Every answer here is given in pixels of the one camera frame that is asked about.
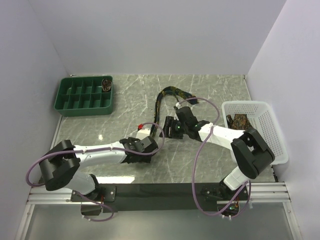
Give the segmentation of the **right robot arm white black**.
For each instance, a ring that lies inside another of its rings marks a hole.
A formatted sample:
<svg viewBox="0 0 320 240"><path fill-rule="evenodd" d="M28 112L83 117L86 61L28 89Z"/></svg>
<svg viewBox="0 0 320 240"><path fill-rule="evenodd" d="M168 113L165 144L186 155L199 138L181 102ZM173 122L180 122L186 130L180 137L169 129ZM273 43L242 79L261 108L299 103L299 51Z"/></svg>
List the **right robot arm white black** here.
<svg viewBox="0 0 320 240"><path fill-rule="evenodd" d="M197 120L188 106L176 109L175 116L167 116L163 131L163 136L169 139L187 135L192 140L216 144L233 152L237 167L218 186L201 191L217 200L232 199L241 185L256 179L275 160L273 151L255 128L236 130Z"/></svg>

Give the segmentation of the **blue floral yellow tie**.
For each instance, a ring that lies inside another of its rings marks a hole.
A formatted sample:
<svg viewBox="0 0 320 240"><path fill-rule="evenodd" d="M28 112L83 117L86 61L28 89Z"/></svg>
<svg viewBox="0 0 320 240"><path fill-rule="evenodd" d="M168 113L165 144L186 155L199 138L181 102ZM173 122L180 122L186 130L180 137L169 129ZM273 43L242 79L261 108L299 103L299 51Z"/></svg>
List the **blue floral yellow tie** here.
<svg viewBox="0 0 320 240"><path fill-rule="evenodd" d="M151 87L144 91L144 101L146 111L149 114L148 119L155 123L151 126L150 136L162 137L160 128L163 129L165 136L170 136L170 127L175 125L176 104L186 101L187 104L198 105L199 100L195 99L195 95L187 90L177 86L169 85L163 88Z"/></svg>

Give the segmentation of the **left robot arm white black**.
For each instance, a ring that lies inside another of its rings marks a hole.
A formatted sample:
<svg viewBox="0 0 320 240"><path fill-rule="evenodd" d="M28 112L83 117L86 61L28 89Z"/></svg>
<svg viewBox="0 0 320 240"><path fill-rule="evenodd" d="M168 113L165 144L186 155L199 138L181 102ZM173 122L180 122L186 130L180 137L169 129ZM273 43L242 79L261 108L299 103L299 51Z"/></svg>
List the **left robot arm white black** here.
<svg viewBox="0 0 320 240"><path fill-rule="evenodd" d="M41 161L39 167L47 191L68 188L95 201L102 195L102 187L94 174L81 169L106 163L150 163L158 149L157 142L150 136L94 146L73 145L70 140L63 140L48 153L73 152L51 156Z"/></svg>

